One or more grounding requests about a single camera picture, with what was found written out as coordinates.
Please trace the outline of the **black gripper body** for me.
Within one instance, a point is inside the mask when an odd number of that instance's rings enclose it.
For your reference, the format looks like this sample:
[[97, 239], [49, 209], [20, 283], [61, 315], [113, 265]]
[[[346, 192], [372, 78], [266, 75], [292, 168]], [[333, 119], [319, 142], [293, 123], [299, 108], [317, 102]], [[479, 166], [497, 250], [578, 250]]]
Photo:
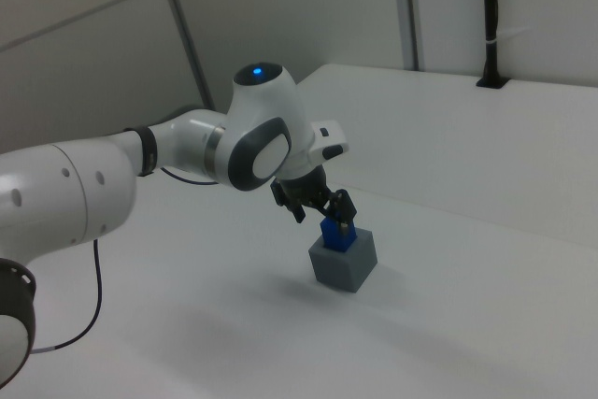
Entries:
[[295, 179], [275, 179], [275, 201], [289, 211], [300, 207], [324, 209], [331, 195], [322, 165]]

